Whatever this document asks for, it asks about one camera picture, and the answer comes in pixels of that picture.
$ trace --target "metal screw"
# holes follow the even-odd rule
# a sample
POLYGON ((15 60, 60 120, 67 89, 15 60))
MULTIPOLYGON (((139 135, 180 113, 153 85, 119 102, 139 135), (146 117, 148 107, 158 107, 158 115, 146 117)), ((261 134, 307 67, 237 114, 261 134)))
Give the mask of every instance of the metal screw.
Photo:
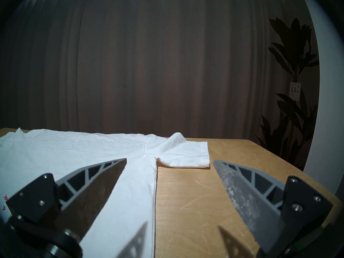
POLYGON ((75 239, 78 243, 81 241, 80 237, 75 234, 73 231, 69 230, 69 229, 65 229, 64 233, 68 236, 71 236, 73 239, 75 239))
POLYGON ((294 211, 296 212, 301 212, 303 210, 303 207, 297 203, 294 203, 293 205, 291 205, 291 208, 293 208, 294 211))
POLYGON ((314 196, 313 197, 313 199, 317 202, 317 203, 319 203, 319 202, 321 202, 321 198, 319 197, 319 196, 314 196))

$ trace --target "scratch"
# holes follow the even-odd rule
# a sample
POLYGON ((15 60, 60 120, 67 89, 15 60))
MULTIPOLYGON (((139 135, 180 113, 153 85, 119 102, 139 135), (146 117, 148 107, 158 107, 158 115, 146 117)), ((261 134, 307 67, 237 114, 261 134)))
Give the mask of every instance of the scratch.
POLYGON ((203 187, 207 187, 207 186, 205 186, 205 185, 199 183, 197 180, 195 180, 195 181, 196 181, 199 185, 201 185, 201 186, 203 186, 203 187))
POLYGON ((254 253, 253 253, 253 251, 252 251, 252 249, 250 248, 250 246, 248 246, 248 244, 247 244, 247 243, 245 243, 245 244, 246 244, 246 245, 247 245, 247 247, 248 247, 248 248, 251 250, 251 253, 252 253, 252 254, 254 254, 254 253))
POLYGON ((193 203, 194 201, 196 201, 196 200, 198 200, 198 199, 200 199, 200 198, 203 198, 203 197, 209 196, 209 195, 213 195, 213 194, 216 194, 216 193, 217 193, 217 192, 211 193, 211 194, 207 194, 207 195, 201 196, 201 197, 199 197, 199 198, 197 198, 197 199, 194 199, 193 201, 189 202, 188 204, 186 204, 186 205, 184 205, 182 208, 180 208, 180 210, 183 209, 184 207, 189 206, 191 203, 193 203))
POLYGON ((201 224, 201 228, 202 228, 202 237, 203 237, 205 243, 207 244, 207 251, 208 251, 208 254, 209 254, 208 242, 207 242, 207 240, 205 239, 205 236, 204 236, 204 233, 203 233, 203 220, 202 220, 202 214, 200 213, 200 211, 198 211, 198 213, 200 214, 200 224, 201 224))
MULTIPOLYGON (((237 229, 238 230, 238 229, 237 229)), ((240 230, 238 230, 239 232, 240 232, 240 234, 243 236, 243 233, 241 233, 241 231, 240 230)))

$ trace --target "white tag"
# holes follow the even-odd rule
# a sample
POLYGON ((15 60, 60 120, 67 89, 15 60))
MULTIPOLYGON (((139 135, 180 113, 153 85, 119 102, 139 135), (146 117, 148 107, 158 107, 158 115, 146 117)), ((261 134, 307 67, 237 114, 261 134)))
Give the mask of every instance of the white tag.
POLYGON ((300 100, 300 92, 301 92, 301 83, 290 83, 290 89, 289 89, 289 97, 293 99, 294 101, 300 100))

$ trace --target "plant leaf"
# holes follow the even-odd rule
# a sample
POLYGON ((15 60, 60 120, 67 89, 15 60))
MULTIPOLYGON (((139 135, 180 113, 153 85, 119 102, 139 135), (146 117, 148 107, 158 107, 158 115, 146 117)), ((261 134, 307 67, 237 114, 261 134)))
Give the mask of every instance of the plant leaf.
POLYGON ((311 116, 307 117, 304 120, 303 126, 302 126, 302 138, 304 142, 310 140, 313 137, 314 128, 315 128, 315 122, 313 118, 311 116))
POLYGON ((317 111, 318 111, 318 105, 315 105, 313 110, 312 110, 312 117, 316 117, 317 111))
POLYGON ((301 60, 300 65, 304 66, 304 65, 308 64, 310 61, 312 61, 314 58, 316 58, 316 54, 315 53, 310 54, 301 60))
POLYGON ((304 54, 304 47, 306 45, 306 41, 307 41, 307 36, 308 36, 308 28, 306 25, 303 25, 301 28, 301 39, 300 39, 300 49, 301 49, 301 58, 303 58, 303 54, 304 54))
POLYGON ((277 50, 279 50, 279 52, 283 55, 284 59, 286 59, 286 61, 287 61, 289 64, 292 63, 292 62, 289 60, 288 56, 286 55, 286 48, 285 48, 283 45, 281 45, 281 44, 279 44, 279 43, 276 43, 276 42, 271 42, 271 43, 277 48, 277 50))
POLYGON ((280 122, 282 122, 282 120, 283 120, 283 112, 282 112, 282 110, 280 109, 280 122))
POLYGON ((286 150, 288 148, 288 139, 289 137, 286 137, 286 139, 284 140, 283 142, 283 145, 282 145, 282 154, 281 154, 281 158, 283 160, 286 160, 286 150))
POLYGON ((298 165, 298 164, 296 164, 296 165, 294 165, 297 169, 300 169, 301 171, 303 171, 304 170, 304 166, 303 165, 298 165))
POLYGON ((298 105, 287 95, 276 93, 283 101, 285 101, 300 117, 302 120, 305 119, 302 110, 298 107, 298 105))
POLYGON ((306 56, 310 55, 312 52, 312 46, 311 46, 311 35, 312 35, 312 29, 310 26, 306 26, 306 38, 308 41, 308 47, 309 47, 309 51, 306 53, 306 56))
POLYGON ((302 111, 303 115, 308 116, 306 97, 305 97, 302 89, 300 92, 300 101, 299 102, 300 102, 300 107, 301 107, 301 111, 302 111))
POLYGON ((304 67, 313 67, 319 65, 319 60, 306 64, 304 67))
POLYGON ((293 146, 291 147, 290 155, 288 157, 288 163, 294 164, 296 155, 298 154, 299 151, 300 151, 300 149, 299 149, 299 146, 298 146, 298 140, 296 139, 294 141, 293 146))
POLYGON ((263 115, 261 115, 261 118, 263 119, 264 127, 268 130, 268 134, 271 135, 271 128, 270 128, 269 121, 263 115))
POLYGON ((271 144, 270 144, 271 134, 269 134, 268 129, 266 127, 264 127, 263 125, 260 125, 260 127, 261 127, 261 130, 262 130, 263 135, 264 135, 267 150, 269 150, 270 149, 269 147, 271 146, 271 144))
POLYGON ((293 39, 293 43, 296 45, 296 55, 294 56, 294 63, 296 65, 298 65, 301 61, 301 54, 302 54, 302 49, 303 47, 301 47, 302 45, 302 37, 301 37, 301 27, 300 27, 300 22, 297 18, 295 18, 293 20, 293 22, 291 23, 291 34, 292 34, 292 39, 293 39))
POLYGON ((296 55, 296 43, 293 42, 291 29, 278 17, 276 17, 276 20, 269 20, 285 47, 286 56, 288 57, 287 61, 289 61, 291 68, 295 70, 294 57, 296 55))
POLYGON ((309 113, 310 115, 312 115, 312 107, 311 107, 311 103, 308 101, 308 105, 309 105, 309 113))
POLYGON ((264 143, 264 141, 263 141, 260 137, 258 137, 256 134, 255 134, 255 136, 256 136, 256 138, 259 140, 260 145, 261 145, 264 149, 267 149, 267 148, 266 148, 266 145, 265 145, 265 143, 264 143))
POLYGON ((289 69, 289 67, 286 65, 286 62, 282 58, 282 56, 276 51, 275 48, 269 47, 269 51, 275 56, 276 61, 282 66, 282 68, 287 71, 289 74, 293 76, 292 71, 289 69))
POLYGON ((302 131, 300 121, 297 115, 295 114, 295 111, 284 101, 277 100, 277 105, 283 112, 285 112, 290 117, 290 120, 294 124, 294 126, 298 130, 302 131))
POLYGON ((282 138, 286 132, 286 128, 289 123, 289 116, 283 118, 282 122, 279 123, 278 127, 273 131, 271 135, 271 147, 270 151, 279 156, 282 145, 282 138))
POLYGON ((304 70, 304 66, 300 67, 299 73, 298 73, 298 77, 300 76, 301 72, 304 70))

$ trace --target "curtain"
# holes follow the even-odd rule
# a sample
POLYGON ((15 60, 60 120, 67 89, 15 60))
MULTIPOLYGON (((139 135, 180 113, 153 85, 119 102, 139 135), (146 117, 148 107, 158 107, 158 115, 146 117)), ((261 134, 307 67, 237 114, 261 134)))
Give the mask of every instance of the curtain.
POLYGON ((255 139, 291 81, 281 0, 23 0, 1 34, 2 126, 255 139))

